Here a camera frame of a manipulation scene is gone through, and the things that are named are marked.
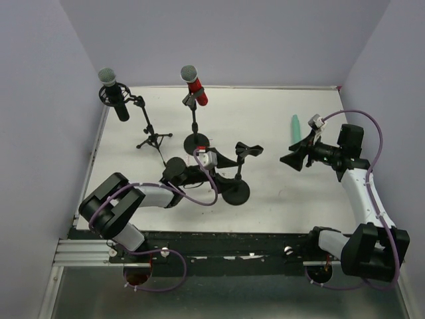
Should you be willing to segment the round-base mic stand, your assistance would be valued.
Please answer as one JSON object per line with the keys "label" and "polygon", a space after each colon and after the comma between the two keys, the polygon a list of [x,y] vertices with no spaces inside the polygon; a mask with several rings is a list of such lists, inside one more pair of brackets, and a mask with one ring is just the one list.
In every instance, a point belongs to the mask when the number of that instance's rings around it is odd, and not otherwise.
{"label": "round-base mic stand", "polygon": [[204,91],[205,89],[201,88],[196,93],[189,92],[182,100],[182,103],[187,106],[192,113],[192,134],[188,135],[183,143],[184,150],[188,155],[193,155],[193,152],[198,148],[206,149],[210,147],[209,139],[204,134],[199,133],[199,126],[196,118],[197,98],[200,97]]}
{"label": "round-base mic stand", "polygon": [[263,152],[264,148],[260,145],[247,146],[238,142],[235,146],[236,163],[231,167],[237,167],[237,172],[233,178],[226,178],[217,175],[220,194],[224,201],[233,206],[239,206],[246,203],[250,197],[249,185],[242,179],[242,166],[247,156],[257,157]]}

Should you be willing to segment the black tripod mic stand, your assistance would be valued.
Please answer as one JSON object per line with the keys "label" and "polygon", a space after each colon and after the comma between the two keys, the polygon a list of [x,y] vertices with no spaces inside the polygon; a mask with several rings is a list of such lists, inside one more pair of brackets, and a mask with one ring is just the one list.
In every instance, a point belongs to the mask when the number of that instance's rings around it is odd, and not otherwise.
{"label": "black tripod mic stand", "polygon": [[120,83],[120,86],[122,87],[122,93],[124,96],[124,102],[127,104],[128,102],[132,102],[134,106],[137,106],[141,111],[143,112],[146,127],[143,129],[143,132],[147,135],[147,138],[140,144],[136,145],[136,148],[139,150],[144,145],[149,145],[157,150],[161,157],[161,161],[163,162],[163,165],[166,165],[165,159],[163,157],[163,154],[160,150],[160,147],[162,145],[163,139],[165,137],[171,138],[173,136],[172,133],[168,134],[158,134],[149,119],[149,116],[147,114],[146,108],[145,108],[145,100],[142,96],[136,96],[131,93],[131,90],[125,85]]}

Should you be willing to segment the red glitter microphone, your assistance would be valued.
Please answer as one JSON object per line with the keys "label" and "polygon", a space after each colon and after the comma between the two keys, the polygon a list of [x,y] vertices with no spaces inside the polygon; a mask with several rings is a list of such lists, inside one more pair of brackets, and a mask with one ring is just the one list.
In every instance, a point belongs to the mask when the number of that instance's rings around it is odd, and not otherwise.
{"label": "red glitter microphone", "polygon": [[206,106],[209,100],[205,93],[205,89],[199,80],[197,69],[193,65],[185,65],[181,69],[180,75],[182,80],[187,83],[189,92],[196,95],[197,103],[200,106]]}

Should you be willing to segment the black glitter microphone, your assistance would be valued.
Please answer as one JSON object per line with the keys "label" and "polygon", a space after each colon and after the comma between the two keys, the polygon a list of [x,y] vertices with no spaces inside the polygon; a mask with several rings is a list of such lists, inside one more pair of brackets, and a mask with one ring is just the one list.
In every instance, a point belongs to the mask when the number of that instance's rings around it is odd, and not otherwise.
{"label": "black glitter microphone", "polygon": [[122,87],[116,81],[116,74],[111,68],[104,67],[98,72],[98,79],[102,84],[99,91],[101,102],[113,108],[121,122],[129,120],[129,112],[124,102]]}

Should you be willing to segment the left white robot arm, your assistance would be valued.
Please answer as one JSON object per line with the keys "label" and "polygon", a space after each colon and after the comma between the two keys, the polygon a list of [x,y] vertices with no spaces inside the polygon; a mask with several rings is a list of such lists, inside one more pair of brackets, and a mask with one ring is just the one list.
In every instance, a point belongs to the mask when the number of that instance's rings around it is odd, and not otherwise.
{"label": "left white robot arm", "polygon": [[[242,185],[241,173],[237,173],[234,179],[226,179],[215,169],[237,167],[240,171],[247,155],[248,151],[241,143],[236,146],[235,161],[214,148],[199,147],[193,154],[196,165],[188,166],[182,158],[173,157],[166,162],[163,176],[157,183],[130,183],[122,173],[115,172],[81,202],[78,212],[88,222],[89,230],[136,252],[145,241],[144,235],[130,223],[137,209],[168,209],[178,205],[183,198],[197,205],[212,206],[220,194]],[[186,185],[206,182],[214,193],[210,202],[192,198],[183,191]]]}

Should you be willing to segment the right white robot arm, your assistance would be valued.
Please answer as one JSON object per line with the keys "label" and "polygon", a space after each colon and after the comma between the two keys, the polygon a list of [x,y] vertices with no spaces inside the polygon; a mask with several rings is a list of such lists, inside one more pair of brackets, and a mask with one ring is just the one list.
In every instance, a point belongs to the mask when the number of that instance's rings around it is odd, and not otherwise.
{"label": "right white robot arm", "polygon": [[314,162],[328,165],[343,186],[357,227],[350,236],[329,227],[314,227],[313,245],[334,256],[346,275],[392,282],[398,278],[401,263],[410,244],[405,230],[398,229],[386,214],[368,170],[361,158],[364,130],[343,124],[336,146],[321,142],[316,130],[289,147],[280,161],[301,171]]}

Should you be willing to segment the teal green microphone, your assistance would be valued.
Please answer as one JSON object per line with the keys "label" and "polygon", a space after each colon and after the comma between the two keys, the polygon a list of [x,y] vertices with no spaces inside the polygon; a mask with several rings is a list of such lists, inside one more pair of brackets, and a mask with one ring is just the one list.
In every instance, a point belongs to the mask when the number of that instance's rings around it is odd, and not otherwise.
{"label": "teal green microphone", "polygon": [[292,116],[291,137],[292,137],[292,144],[296,144],[301,141],[301,126],[300,126],[300,122],[299,122],[299,118],[297,114],[294,114]]}

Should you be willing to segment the black front mounting rail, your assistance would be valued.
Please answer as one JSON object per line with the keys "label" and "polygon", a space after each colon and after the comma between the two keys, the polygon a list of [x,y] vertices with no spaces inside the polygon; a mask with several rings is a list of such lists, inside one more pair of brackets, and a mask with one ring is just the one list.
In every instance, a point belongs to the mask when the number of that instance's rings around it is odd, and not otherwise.
{"label": "black front mounting rail", "polygon": [[313,245],[312,233],[211,233],[145,231],[142,251],[134,256],[107,242],[117,253],[107,262],[126,268],[145,268],[153,275],[187,276],[301,276],[305,266],[319,268],[336,259]]}

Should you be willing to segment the aluminium frame profile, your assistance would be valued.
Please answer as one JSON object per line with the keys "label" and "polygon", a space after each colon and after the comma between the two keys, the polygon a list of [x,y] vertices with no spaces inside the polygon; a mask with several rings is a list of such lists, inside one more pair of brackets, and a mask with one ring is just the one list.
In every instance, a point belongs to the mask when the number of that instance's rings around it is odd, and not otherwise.
{"label": "aluminium frame profile", "polygon": [[60,294],[62,277],[66,268],[108,266],[108,249],[105,241],[97,239],[88,231],[78,231],[78,210],[74,210],[71,224],[63,239],[59,239],[48,284],[42,300],[39,318],[54,318]]}

